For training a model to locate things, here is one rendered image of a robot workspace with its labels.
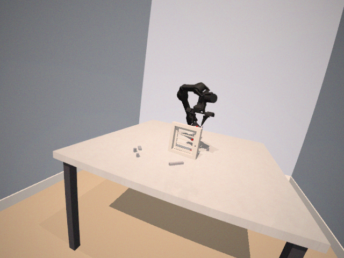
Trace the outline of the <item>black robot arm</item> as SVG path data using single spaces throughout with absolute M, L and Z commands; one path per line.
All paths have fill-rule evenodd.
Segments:
M 194 94 L 197 94 L 199 96 L 198 101 L 209 102 L 209 103 L 215 103 L 217 101 L 217 95 L 213 94 L 212 92 L 209 92 L 210 90 L 208 89 L 208 87 L 205 86 L 202 82 L 197 83 L 195 85 L 183 84 L 182 86 L 180 86 L 180 89 L 177 92 L 177 97 L 179 100 L 182 101 L 185 111 L 186 111 L 186 108 L 190 108 L 190 105 L 188 102 L 188 91 L 193 91 Z M 201 112 L 204 110 L 205 110 L 204 103 L 199 104 L 198 102 L 197 105 L 193 107 L 194 112 Z M 186 111 L 186 114 L 187 114 L 187 117 L 186 117 L 187 123 L 188 125 L 191 125 L 192 116 L 188 111 Z M 197 121 L 198 119 L 195 117 L 195 122 L 191 126 L 198 126 L 201 128 L 201 126 L 198 125 Z

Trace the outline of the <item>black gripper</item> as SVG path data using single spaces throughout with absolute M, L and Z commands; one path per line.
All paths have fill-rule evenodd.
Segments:
M 202 102 L 202 101 L 198 101 L 198 102 L 199 102 L 199 104 L 204 103 L 205 107 L 207 106 L 207 102 Z M 191 114 L 191 116 L 192 116 L 192 123 L 194 124 L 194 122 L 195 122 L 195 117 L 196 117 L 196 114 L 195 114 L 195 112 L 194 112 L 194 109 L 188 107 L 188 108 L 186 108 L 186 111 L 188 111 L 188 112 Z M 196 113 L 201 113 L 201 112 L 196 112 Z M 215 115 L 214 112 L 205 112 L 205 110 L 202 111 L 201 114 L 204 114 L 201 126 L 202 126 L 202 125 L 204 124 L 204 122 L 208 119 L 208 117 L 210 117 L 210 116 L 211 116 L 211 117 L 214 117 L 214 115 Z

